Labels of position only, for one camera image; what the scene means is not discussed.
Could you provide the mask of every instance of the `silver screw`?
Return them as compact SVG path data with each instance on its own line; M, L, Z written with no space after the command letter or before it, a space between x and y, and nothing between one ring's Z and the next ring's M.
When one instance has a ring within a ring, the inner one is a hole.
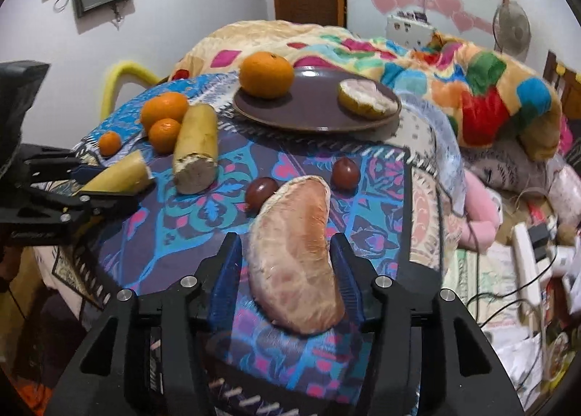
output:
M196 277L190 275L190 276L183 277L179 281L179 284L181 286L183 286L184 288L191 288L193 286L196 286L197 282L198 282L198 280L196 279Z
M133 296L133 292L125 288L124 290L119 291L117 293L117 300L120 302L126 302L129 298Z
M442 298L445 302L453 302L456 298L456 294L449 288L444 288L440 291L440 298Z
M393 280L385 275L380 275L375 279L375 284L380 288L389 288L393 285Z

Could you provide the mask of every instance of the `blanket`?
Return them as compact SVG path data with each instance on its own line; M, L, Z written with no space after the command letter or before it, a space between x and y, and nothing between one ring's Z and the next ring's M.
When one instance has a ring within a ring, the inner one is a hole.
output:
M200 41L170 79L236 70L257 51L281 55L296 68L339 68L420 96L447 115L462 147L519 135L538 161L553 157L559 144L561 103L552 87L508 55L440 34L416 50L344 28L243 21Z

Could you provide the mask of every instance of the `black monitor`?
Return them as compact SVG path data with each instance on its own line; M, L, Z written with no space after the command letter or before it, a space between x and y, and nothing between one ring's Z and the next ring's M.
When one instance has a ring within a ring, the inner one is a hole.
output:
M24 115L33 105L49 66L31 60L0 63L0 173L13 159Z

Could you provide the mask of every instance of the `small orange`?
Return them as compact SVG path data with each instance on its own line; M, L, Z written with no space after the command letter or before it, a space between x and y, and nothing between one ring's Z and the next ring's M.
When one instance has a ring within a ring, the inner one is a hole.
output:
M112 130L99 138L99 151L103 157L114 156L121 149L121 136Z
M161 119L174 119L182 122L188 110L188 98L176 92L163 93L146 101L139 116L146 133Z
M258 98L272 100L286 95L293 80L292 65L284 57L271 52L256 52L240 66L240 86Z
M180 129L181 124L175 119L167 118L157 121L149 130L149 142L153 150L161 155L172 153Z

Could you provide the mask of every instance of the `plate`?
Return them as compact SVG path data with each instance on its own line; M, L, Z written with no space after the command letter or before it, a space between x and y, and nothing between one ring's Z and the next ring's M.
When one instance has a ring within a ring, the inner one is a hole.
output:
M347 78L367 78L342 70L304 67L294 71L290 92L282 98L264 100L245 93L234 95L232 105L242 116L278 129L301 132L353 132L399 122L402 102L386 86L378 90L397 102L397 111L371 121L349 112L339 104L339 83Z

